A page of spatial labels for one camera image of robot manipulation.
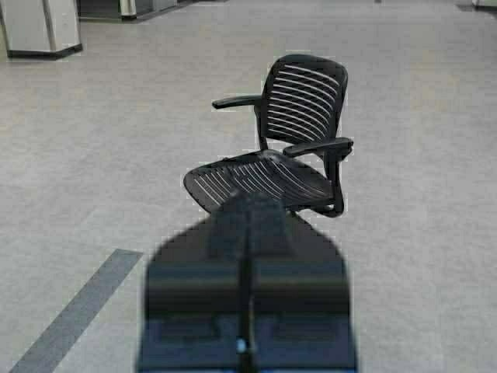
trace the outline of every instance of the blurry object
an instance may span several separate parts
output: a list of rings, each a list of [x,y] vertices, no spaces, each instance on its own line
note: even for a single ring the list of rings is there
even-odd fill
[[[233,196],[163,244],[144,308],[140,373],[356,371],[342,257],[263,195]]]
[[[478,8],[497,8],[497,0],[473,0],[473,5]]]

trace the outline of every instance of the slatted chair back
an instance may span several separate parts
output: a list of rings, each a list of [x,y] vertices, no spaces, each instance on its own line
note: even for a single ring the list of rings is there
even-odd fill
[[[335,138],[348,75],[324,58],[290,54],[272,66],[262,94],[259,139],[291,144]]]

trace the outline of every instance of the chair seat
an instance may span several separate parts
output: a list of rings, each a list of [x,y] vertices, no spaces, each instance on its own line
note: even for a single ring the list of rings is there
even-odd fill
[[[332,204],[334,197],[331,182],[321,173],[274,150],[201,166],[187,173],[183,182],[207,212],[240,191],[264,193],[292,211]]]

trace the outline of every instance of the slatted seat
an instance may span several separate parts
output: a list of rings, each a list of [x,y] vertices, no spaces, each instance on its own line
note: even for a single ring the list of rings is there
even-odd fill
[[[200,167],[186,176],[185,185],[207,211],[214,211],[238,190],[282,200],[289,210],[333,202],[332,185],[323,175],[274,150]]]
[[[185,176],[185,188],[208,212],[242,191],[281,200],[289,211],[311,208],[329,217],[340,215],[339,162],[353,145],[335,137],[347,79],[345,68],[334,61],[291,54],[274,64],[261,96],[213,102],[216,109],[254,106],[261,151],[194,169]],[[267,138],[292,146],[282,154],[268,149]],[[308,153],[321,157],[326,177],[294,159]]]

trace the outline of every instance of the chair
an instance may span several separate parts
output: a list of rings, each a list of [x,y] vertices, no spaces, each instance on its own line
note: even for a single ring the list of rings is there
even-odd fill
[[[334,61],[291,54],[272,66],[262,95],[214,101],[215,109],[254,107],[261,150],[188,172],[186,190],[209,213],[241,191],[281,200],[292,214],[308,208],[330,218],[341,215],[339,163],[353,146],[336,137],[347,81],[346,69]],[[291,146],[282,154],[268,148],[268,138]],[[295,159],[309,153],[324,162],[326,177]]]

